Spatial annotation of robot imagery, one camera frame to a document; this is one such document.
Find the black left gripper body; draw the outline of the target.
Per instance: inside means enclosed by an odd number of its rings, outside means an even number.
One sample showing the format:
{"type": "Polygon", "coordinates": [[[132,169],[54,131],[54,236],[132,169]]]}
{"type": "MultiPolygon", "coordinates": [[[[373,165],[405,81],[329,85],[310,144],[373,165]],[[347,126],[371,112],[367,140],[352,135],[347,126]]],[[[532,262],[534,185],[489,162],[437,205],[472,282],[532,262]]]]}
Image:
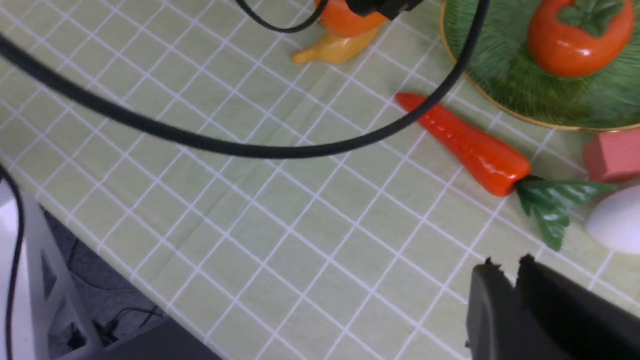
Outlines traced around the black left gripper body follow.
{"type": "Polygon", "coordinates": [[[388,20],[397,18],[403,12],[412,11],[422,2],[422,0],[346,0],[350,11],[361,18],[380,14],[388,20]]]}

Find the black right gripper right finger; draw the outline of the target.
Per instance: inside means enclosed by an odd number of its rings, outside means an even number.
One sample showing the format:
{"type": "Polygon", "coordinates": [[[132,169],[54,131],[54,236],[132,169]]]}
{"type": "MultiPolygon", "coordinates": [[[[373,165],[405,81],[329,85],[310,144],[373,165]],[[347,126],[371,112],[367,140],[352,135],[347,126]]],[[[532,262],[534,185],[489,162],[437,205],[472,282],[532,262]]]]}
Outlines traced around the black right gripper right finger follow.
{"type": "Polygon", "coordinates": [[[528,254],[516,289],[544,332],[574,360],[638,360],[639,317],[528,254]]]}

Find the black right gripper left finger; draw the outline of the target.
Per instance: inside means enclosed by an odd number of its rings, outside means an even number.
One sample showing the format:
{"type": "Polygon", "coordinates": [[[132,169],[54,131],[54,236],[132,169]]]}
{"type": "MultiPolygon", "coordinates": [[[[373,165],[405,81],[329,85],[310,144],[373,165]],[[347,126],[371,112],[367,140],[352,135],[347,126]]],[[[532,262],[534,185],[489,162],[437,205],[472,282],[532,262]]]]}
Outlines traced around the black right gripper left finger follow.
{"type": "Polygon", "coordinates": [[[524,305],[501,267],[488,257],[473,267],[466,315],[473,360],[569,360],[524,305]]]}

